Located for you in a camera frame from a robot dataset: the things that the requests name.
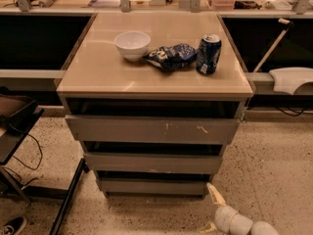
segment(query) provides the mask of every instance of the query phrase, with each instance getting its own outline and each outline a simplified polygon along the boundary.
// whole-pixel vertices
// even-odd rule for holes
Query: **blue snack bag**
[[[143,59],[161,71],[177,71],[197,59],[198,50],[188,44],[177,44],[171,47],[161,46]]]

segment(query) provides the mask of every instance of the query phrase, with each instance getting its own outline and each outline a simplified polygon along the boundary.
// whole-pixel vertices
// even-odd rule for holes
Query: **sneaker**
[[[27,220],[24,216],[19,216],[7,222],[0,230],[0,235],[18,235],[25,228]]]

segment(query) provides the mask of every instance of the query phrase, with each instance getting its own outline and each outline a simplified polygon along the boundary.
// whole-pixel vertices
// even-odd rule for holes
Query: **bowl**
[[[138,61],[147,53],[150,41],[150,36],[144,32],[127,31],[118,35],[114,44],[125,59]]]

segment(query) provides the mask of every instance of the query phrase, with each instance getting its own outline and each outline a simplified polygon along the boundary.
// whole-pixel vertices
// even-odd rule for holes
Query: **soda can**
[[[222,41],[218,35],[206,34],[200,42],[197,54],[197,71],[207,75],[215,73],[219,56],[221,53]]]

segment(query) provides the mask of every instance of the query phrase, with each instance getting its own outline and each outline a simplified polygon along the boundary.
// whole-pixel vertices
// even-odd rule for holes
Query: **concrete floor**
[[[32,171],[11,159],[7,167],[22,182],[68,188],[82,150],[59,111],[47,109],[31,134],[44,153]],[[227,204],[253,220],[265,220],[281,235],[311,235],[313,231],[313,116],[287,117],[278,112],[248,112],[224,154],[213,184]],[[39,155],[28,137],[16,157],[36,166]],[[24,214],[22,234],[49,234],[60,201],[0,198],[0,225]],[[92,171],[82,174],[60,234],[200,234],[212,221],[214,206],[202,199],[123,196],[105,198]]]

